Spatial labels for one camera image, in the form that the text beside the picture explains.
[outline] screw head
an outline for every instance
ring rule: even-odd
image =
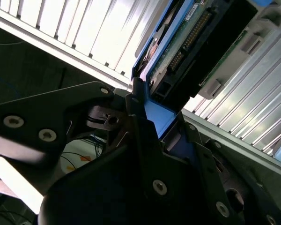
[[[276,225],[276,221],[271,215],[267,215],[266,218],[267,218],[268,222],[270,223],[270,225]]]
[[[224,203],[217,202],[215,205],[216,205],[217,210],[220,212],[220,214],[223,217],[226,217],[226,218],[229,217],[229,215],[230,215],[229,209],[227,208],[227,206]]]
[[[215,145],[218,149],[221,148],[221,145],[220,145],[218,142],[215,142],[214,145]]]
[[[38,137],[44,141],[44,142],[53,142],[56,140],[57,135],[56,133],[51,130],[51,129],[42,129],[39,133],[38,133]]]
[[[20,128],[24,125],[24,120],[19,116],[7,116],[4,118],[3,123],[9,128]]]
[[[167,186],[165,186],[165,184],[161,180],[154,180],[153,181],[153,189],[159,195],[165,195],[168,191]]]
[[[109,90],[107,90],[106,88],[100,88],[100,91],[103,92],[104,94],[109,93]]]
[[[190,128],[191,130],[196,130],[196,128],[195,128],[192,124],[189,125],[189,128]]]

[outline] black metal bracket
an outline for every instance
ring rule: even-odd
[[[52,165],[71,140],[120,126],[125,110],[112,108],[115,99],[106,85],[90,82],[0,104],[0,156]],[[106,108],[105,118],[93,113]]]

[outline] black cable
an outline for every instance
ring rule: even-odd
[[[86,159],[86,160],[89,161],[89,162],[91,161],[90,159],[88,159],[88,158],[86,158],[86,157],[84,157],[84,156],[82,156],[82,155],[80,155],[80,154],[78,154],[78,153],[75,153],[75,152],[66,151],[66,152],[63,152],[62,154],[74,154],[74,155],[78,155],[78,156],[80,156],[80,157]]]
[[[74,164],[70,161],[70,160],[68,160],[66,157],[64,157],[64,156],[60,156],[61,158],[64,158],[66,161],[68,161],[73,167],[74,167],[74,169],[76,170],[76,167],[74,166]]]
[[[22,217],[23,219],[26,219],[28,222],[32,223],[32,221],[31,221],[30,219],[28,219],[27,217],[25,217],[25,216],[23,216],[23,215],[21,215],[20,213],[17,213],[17,212],[2,210],[2,211],[0,211],[0,214],[1,214],[1,213],[11,213],[11,214],[15,214],[15,215],[17,215],[17,216],[19,216],[19,217]]]
[[[0,216],[2,218],[4,218],[6,221],[8,221],[10,224],[12,225],[17,225],[14,221],[12,221],[10,218],[8,218],[7,216],[5,216],[4,214],[0,213]]]

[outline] white surface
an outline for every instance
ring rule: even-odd
[[[42,0],[23,0],[21,20],[32,27],[36,27]]]
[[[69,33],[79,0],[66,1],[65,11],[61,17],[59,30],[57,32],[58,41],[65,43]]]
[[[66,145],[64,152],[74,152],[78,153],[84,157],[90,157],[91,161],[96,159],[96,152],[95,152],[95,147],[89,143],[86,143],[81,140],[75,140],[70,142],[69,144]],[[62,154],[63,157],[66,157],[69,159],[76,168],[79,168],[87,163],[88,161],[83,161],[81,160],[80,156],[75,155],[75,154]],[[72,170],[68,168],[73,167],[69,162],[67,162],[65,159],[61,158],[61,169],[65,173],[70,173]]]
[[[10,1],[11,0],[1,0],[0,9],[2,9],[5,12],[9,12]]]
[[[44,0],[44,9],[40,18],[40,31],[54,37],[65,0]]]
[[[69,33],[67,35],[67,39],[66,39],[66,45],[72,47],[77,31],[79,29],[80,23],[81,23],[81,19],[83,17],[85,8],[87,6],[88,0],[80,0],[79,4],[77,6],[72,24],[71,24],[71,28],[69,30]]]
[[[11,0],[9,13],[13,16],[17,16],[20,0]]]

